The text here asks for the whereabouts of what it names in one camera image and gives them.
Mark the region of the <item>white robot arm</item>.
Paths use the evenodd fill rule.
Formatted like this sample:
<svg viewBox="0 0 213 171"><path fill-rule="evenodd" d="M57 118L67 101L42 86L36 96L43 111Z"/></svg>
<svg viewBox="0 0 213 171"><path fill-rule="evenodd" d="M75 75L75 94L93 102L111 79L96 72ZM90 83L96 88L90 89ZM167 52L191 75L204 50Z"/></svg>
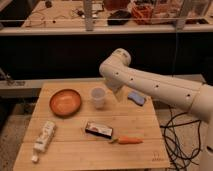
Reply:
<svg viewBox="0 0 213 171"><path fill-rule="evenodd" d="M194 114L208 124L199 171L213 171L213 86L130 68L130 54L116 49L100 67L106 86L117 93L126 85L164 103Z"/></svg>

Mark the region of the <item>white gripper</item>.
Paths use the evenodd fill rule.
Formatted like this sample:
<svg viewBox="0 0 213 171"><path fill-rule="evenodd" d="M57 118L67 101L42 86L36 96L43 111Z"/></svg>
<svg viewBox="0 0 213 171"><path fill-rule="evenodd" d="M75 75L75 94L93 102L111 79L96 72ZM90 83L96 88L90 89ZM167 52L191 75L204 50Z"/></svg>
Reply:
<svg viewBox="0 0 213 171"><path fill-rule="evenodd" d="M123 95L124 95L123 85L118 81L110 80L110 79L107 79L105 81L105 84L106 84L107 88L112 91L116 100L118 102L121 102L123 100Z"/></svg>

